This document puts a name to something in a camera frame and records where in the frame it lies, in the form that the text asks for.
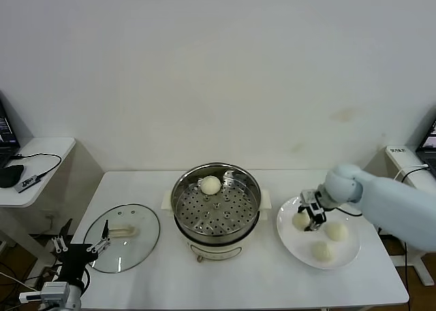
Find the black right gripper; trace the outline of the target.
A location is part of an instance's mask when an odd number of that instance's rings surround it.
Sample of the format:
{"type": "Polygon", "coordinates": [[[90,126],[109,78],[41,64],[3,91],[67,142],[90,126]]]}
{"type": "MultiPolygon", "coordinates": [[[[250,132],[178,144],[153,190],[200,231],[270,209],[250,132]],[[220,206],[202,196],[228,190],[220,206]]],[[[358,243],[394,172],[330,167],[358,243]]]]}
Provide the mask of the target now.
{"type": "MultiPolygon", "coordinates": [[[[304,206],[298,207],[298,213],[303,213],[306,210],[304,206]]],[[[326,222],[326,215],[323,207],[321,205],[314,201],[310,203],[307,206],[307,213],[309,215],[309,218],[311,219],[309,221],[309,224],[304,228],[305,232],[309,231],[317,231],[323,223],[326,222]]]]}

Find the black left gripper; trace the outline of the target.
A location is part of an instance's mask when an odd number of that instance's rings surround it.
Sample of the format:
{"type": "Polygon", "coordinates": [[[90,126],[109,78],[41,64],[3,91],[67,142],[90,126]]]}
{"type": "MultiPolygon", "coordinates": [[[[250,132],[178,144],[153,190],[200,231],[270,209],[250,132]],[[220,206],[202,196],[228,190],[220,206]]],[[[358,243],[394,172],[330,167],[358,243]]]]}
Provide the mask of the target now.
{"type": "Polygon", "coordinates": [[[95,260],[94,253],[100,253],[110,245],[108,220],[100,240],[95,244],[70,244],[67,247],[65,237],[68,235],[72,219],[70,218],[61,228],[60,232],[52,237],[52,243],[56,253],[61,253],[61,281],[69,284],[82,282],[82,276],[86,264],[95,260]]]}

